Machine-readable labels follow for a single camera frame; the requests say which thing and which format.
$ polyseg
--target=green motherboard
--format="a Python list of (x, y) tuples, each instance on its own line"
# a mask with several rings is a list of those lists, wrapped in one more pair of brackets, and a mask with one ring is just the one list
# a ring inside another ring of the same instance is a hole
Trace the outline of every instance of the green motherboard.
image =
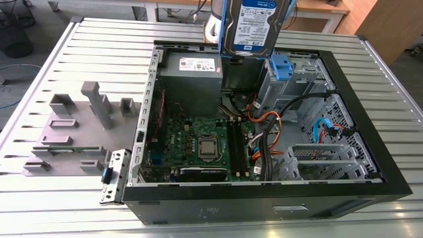
[[(234, 123), (238, 124), (236, 138), (231, 135)], [(152, 170), (147, 171), (155, 182), (172, 182), (178, 169), (188, 167), (227, 169), (224, 181), (256, 180), (247, 151), (248, 135), (254, 130), (250, 122), (227, 119), (170, 119), (166, 127), (164, 148), (151, 150), (148, 155)], [(234, 147), (243, 150), (236, 155)], [(234, 163), (240, 164), (244, 170), (235, 172)]]

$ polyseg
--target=black mesh bin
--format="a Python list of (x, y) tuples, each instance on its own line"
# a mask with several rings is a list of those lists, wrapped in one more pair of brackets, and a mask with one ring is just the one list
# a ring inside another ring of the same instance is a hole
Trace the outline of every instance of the black mesh bin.
[(15, 15), (20, 27), (35, 25), (35, 18), (30, 10), (31, 1), (0, 0), (0, 12)]
[(10, 58), (20, 58), (32, 53), (34, 47), (16, 16), (0, 12), (0, 51)]

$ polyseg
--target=sticker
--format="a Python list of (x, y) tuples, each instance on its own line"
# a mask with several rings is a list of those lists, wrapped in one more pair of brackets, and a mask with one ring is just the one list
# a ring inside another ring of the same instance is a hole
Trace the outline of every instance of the sticker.
[(252, 102), (252, 105), (256, 107), (256, 109), (259, 109), (262, 106), (260, 103), (258, 103), (256, 101)]
[(299, 211), (308, 210), (304, 206), (275, 206), (274, 211)]
[(346, 14), (347, 12), (346, 12), (346, 11), (333, 10), (333, 13), (342, 13), (342, 14)]
[(244, 50), (252, 50), (252, 46), (264, 45), (271, 28), (268, 18), (276, 11), (276, 5), (275, 1), (243, 1), (234, 43), (246, 45)]
[(215, 72), (214, 59), (182, 58), (179, 60), (179, 70)]
[(48, 151), (55, 153), (75, 153), (74, 150), (48, 150)]
[(259, 175), (262, 173), (262, 168), (255, 166), (254, 167), (254, 173)]

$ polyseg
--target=power supply label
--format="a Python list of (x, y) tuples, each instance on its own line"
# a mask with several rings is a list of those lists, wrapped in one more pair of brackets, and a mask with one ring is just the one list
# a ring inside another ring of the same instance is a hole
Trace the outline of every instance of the power supply label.
[(216, 68), (214, 64), (214, 59), (182, 58), (179, 60), (179, 70), (215, 72)]
[(234, 41), (238, 50), (256, 51), (264, 45), (271, 28), (268, 18), (274, 15), (276, 6), (275, 1), (243, 1)]

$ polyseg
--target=hard drive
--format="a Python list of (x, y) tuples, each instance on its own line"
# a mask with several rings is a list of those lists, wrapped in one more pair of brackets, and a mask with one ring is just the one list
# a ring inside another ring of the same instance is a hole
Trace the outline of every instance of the hard drive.
[(226, 0), (219, 52), (228, 57), (267, 58), (295, 0)]

